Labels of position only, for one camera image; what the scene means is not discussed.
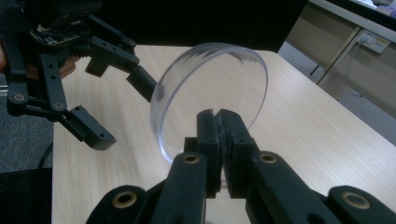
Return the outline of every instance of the wooden table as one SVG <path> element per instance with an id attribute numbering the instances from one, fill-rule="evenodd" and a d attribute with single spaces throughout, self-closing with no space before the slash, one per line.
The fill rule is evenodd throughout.
<path id="1" fill-rule="evenodd" d="M 138 46 L 136 56 L 157 80 L 188 48 Z M 279 55 L 258 51 L 268 67 L 263 109 L 250 128 L 261 150 L 282 156 L 319 193 L 335 186 L 363 189 L 396 211 L 396 147 L 351 114 Z M 54 130 L 53 223 L 84 223 L 110 190 L 121 185 L 150 189 L 164 180 L 163 158 L 149 123 L 149 103 L 109 68 L 85 74 L 88 59 L 64 79 L 69 108 L 83 105 L 118 142 L 106 151 L 80 143 L 62 125 Z M 207 223 L 248 223 L 244 200 L 223 190 L 207 200 Z"/>

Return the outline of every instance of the gray floor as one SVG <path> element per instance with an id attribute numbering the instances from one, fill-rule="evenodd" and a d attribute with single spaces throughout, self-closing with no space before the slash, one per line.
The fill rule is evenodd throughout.
<path id="1" fill-rule="evenodd" d="M 310 76 L 317 65 L 288 43 L 283 45 L 279 54 L 311 79 L 322 71 L 319 68 Z M 0 75 L 0 85 L 5 83 L 4 76 Z M 396 145 L 394 118 L 354 91 L 348 93 L 342 104 Z M 52 142 L 53 124 L 32 116 L 11 117 L 7 113 L 6 97 L 0 97 L 0 127 L 0 174 L 35 169 Z M 51 167 L 51 153 L 44 164 L 44 167 Z"/>

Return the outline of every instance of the transparent bowl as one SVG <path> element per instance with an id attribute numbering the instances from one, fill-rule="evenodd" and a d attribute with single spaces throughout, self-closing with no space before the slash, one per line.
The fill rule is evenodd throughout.
<path id="1" fill-rule="evenodd" d="M 206 109 L 238 113 L 249 128 L 267 91 L 262 57 L 252 49 L 205 43 L 180 55 L 158 82 L 150 103 L 150 123 L 167 161 L 196 137 L 196 116 Z"/>

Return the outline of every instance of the power outlet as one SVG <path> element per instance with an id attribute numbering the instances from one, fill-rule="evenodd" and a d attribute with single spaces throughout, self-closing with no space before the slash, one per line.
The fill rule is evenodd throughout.
<path id="1" fill-rule="evenodd" d="M 359 43 L 362 43 L 363 46 L 367 47 L 368 49 L 371 49 L 379 54 L 384 52 L 384 49 L 388 46 L 390 42 L 386 38 L 380 35 L 376 35 L 375 33 L 368 30 L 364 30 L 357 41 Z"/>

